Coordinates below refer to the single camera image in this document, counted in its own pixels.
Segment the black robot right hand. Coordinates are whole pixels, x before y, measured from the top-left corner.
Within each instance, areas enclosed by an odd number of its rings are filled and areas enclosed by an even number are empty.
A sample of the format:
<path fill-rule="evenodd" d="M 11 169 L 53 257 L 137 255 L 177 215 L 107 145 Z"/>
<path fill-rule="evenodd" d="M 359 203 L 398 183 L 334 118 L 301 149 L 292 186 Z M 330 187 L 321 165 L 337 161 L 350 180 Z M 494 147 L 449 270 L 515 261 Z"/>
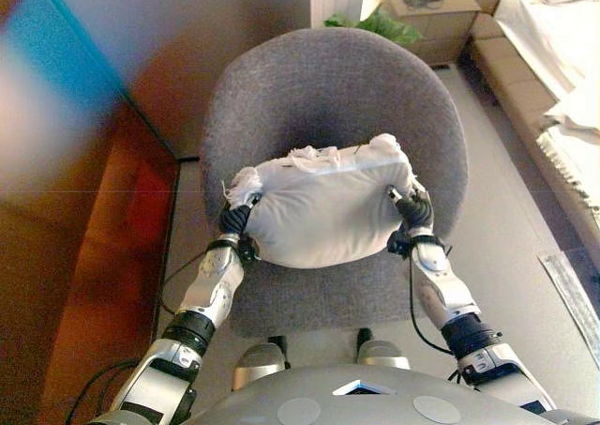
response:
<path fill-rule="evenodd" d="M 386 193 L 401 217 L 401 233 L 409 237 L 433 235 L 434 211 L 426 190 L 416 189 L 402 196 L 396 187 L 389 186 Z"/>

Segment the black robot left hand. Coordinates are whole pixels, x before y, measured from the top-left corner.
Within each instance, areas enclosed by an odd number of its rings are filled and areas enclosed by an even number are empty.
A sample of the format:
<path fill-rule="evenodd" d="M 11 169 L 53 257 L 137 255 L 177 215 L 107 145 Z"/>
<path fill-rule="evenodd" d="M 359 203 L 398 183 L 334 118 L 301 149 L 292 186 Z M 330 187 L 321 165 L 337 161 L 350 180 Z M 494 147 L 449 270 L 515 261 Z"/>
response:
<path fill-rule="evenodd" d="M 218 229 L 224 235 L 242 236 L 246 230 L 252 208 L 261 200 L 260 193 L 250 196 L 243 205 L 233 207 L 226 201 L 219 215 Z"/>

